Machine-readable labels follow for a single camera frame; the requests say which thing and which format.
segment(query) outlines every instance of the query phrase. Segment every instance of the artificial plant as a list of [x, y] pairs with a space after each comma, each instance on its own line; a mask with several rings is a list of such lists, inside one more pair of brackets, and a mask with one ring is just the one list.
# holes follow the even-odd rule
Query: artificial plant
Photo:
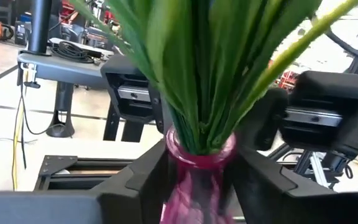
[[105, 0], [121, 25], [120, 39], [83, 0], [71, 0], [160, 90], [181, 145], [195, 155], [218, 151], [279, 74], [358, 5], [358, 0], [342, 3], [267, 68], [282, 40], [321, 1]]

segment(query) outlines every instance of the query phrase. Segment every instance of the pink glass vase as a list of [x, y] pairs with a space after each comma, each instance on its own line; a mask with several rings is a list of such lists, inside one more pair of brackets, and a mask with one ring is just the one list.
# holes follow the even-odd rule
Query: pink glass vase
[[166, 135], [167, 149], [177, 166], [177, 183], [165, 204], [160, 224], [232, 224], [232, 217], [218, 212], [223, 186], [223, 169], [234, 155], [232, 134], [222, 150], [208, 156], [195, 156], [183, 150], [176, 131]]

